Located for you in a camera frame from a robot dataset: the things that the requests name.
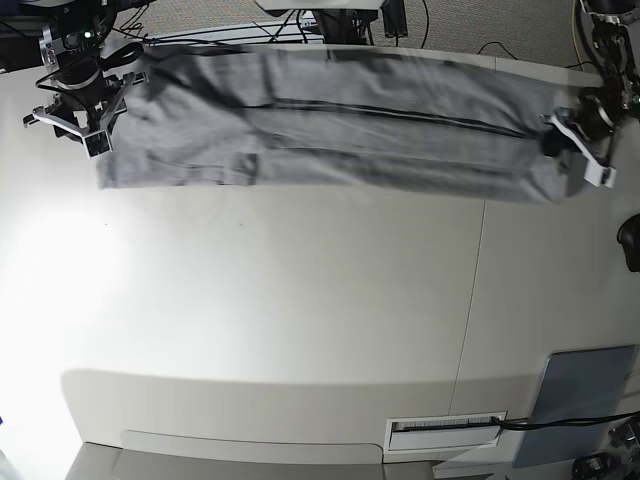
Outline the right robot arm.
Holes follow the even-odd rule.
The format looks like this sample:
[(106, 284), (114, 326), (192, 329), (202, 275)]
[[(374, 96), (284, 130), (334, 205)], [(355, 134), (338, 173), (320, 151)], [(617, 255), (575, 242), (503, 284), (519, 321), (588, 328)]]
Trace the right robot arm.
[(50, 125), (58, 137), (82, 144), (91, 157), (110, 151), (116, 120), (127, 111), (125, 96), (147, 77), (109, 73), (137, 61), (144, 53), (141, 44), (128, 43), (106, 57), (102, 48), (121, 12), (140, 13), (148, 5), (147, 1), (36, 1), (33, 9), (45, 20), (39, 47), (47, 74), (35, 86), (51, 92), (53, 100), (35, 108), (23, 119), (24, 125)]

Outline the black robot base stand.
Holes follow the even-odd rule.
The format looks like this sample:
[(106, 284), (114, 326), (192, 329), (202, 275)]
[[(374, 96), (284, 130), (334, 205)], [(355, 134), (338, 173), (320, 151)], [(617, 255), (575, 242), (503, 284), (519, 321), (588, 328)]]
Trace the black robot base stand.
[(409, 34), (404, 1), (258, 0), (255, 4), (271, 17), (284, 15), (282, 27), (294, 20), (303, 44), (317, 37), (330, 45), (374, 46), (371, 24), (379, 19), (382, 19), (384, 36), (392, 39), (396, 47), (400, 39)]

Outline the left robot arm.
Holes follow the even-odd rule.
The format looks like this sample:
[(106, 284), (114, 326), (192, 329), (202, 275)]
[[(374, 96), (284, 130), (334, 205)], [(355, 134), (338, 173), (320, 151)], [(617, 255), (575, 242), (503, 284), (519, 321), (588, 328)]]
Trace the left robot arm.
[(572, 32), (602, 84), (582, 88), (574, 107), (544, 119), (550, 126), (545, 142), (551, 156), (563, 150), (582, 154), (584, 178), (600, 186), (613, 180), (618, 129), (639, 119), (639, 3), (576, 1)]

